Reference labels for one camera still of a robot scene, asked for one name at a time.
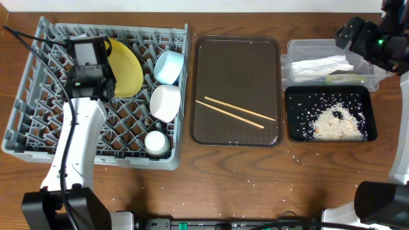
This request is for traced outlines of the yellow round plate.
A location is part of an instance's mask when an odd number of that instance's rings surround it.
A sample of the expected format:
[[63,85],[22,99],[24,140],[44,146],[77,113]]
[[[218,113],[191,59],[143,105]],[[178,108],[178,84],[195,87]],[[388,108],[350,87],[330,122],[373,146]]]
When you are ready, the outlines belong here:
[[109,64],[116,78],[114,96],[127,98],[136,95],[142,88],[143,70],[136,55],[123,43],[110,38]]

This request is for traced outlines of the light blue bowl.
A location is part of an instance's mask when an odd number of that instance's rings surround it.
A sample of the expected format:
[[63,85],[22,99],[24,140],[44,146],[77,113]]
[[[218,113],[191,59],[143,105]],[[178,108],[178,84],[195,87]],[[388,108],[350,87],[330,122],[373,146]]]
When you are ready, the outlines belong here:
[[160,55],[154,68],[154,77],[161,84],[172,85],[178,78],[184,64],[182,53],[167,50]]

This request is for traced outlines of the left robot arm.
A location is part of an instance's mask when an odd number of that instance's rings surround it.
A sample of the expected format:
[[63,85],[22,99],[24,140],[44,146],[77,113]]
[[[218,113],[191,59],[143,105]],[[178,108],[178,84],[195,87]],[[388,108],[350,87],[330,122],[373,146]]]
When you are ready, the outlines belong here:
[[63,93],[63,126],[40,190],[27,192],[22,212],[30,229],[134,229],[130,211],[110,212],[93,191],[96,147],[114,97],[116,78],[108,37],[66,39],[73,57]]

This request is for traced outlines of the green snack wrapper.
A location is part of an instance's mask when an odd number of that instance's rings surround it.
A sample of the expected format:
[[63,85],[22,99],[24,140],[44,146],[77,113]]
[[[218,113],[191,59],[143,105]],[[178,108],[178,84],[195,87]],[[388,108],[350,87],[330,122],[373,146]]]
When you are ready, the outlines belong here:
[[365,80],[364,77],[355,74],[338,74],[325,77],[326,85],[341,85],[341,84],[360,84]]

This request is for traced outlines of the white round bowl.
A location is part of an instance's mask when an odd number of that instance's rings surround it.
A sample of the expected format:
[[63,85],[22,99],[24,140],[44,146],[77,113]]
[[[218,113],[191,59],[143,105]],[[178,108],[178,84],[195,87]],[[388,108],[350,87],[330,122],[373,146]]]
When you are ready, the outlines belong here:
[[150,113],[164,123],[171,122],[177,115],[181,104],[181,93],[177,86],[158,86],[150,100]]

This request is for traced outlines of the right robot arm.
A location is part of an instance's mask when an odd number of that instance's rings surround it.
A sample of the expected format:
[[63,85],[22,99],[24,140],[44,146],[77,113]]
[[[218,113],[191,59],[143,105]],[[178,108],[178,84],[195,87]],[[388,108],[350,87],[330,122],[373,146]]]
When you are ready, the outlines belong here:
[[399,109],[379,116],[382,149],[393,155],[387,181],[363,181],[353,201],[322,212],[319,229],[408,229],[408,1],[383,1],[380,23],[352,17],[336,33],[339,48],[397,75]]

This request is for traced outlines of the white plastic cup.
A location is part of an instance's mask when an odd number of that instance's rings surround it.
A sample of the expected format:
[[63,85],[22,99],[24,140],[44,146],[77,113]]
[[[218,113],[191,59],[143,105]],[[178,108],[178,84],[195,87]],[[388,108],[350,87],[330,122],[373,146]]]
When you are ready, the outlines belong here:
[[146,151],[154,157],[163,157],[170,149],[170,141],[167,136],[156,130],[146,135],[144,145]]

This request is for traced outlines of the pile of rice waste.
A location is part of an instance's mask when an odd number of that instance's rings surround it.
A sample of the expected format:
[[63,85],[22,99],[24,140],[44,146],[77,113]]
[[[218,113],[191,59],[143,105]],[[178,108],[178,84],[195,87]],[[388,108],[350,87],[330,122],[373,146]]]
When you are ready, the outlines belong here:
[[294,141],[366,141],[363,102],[357,93],[288,96],[290,137]]

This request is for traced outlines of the white paper napkin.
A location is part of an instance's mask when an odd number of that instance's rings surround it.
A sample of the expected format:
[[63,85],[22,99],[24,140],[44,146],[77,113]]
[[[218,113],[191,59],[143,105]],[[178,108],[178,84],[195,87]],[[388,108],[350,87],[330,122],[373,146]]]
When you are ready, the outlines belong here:
[[346,56],[329,56],[321,59],[297,61],[291,64],[294,76],[329,75],[336,71],[352,71]]

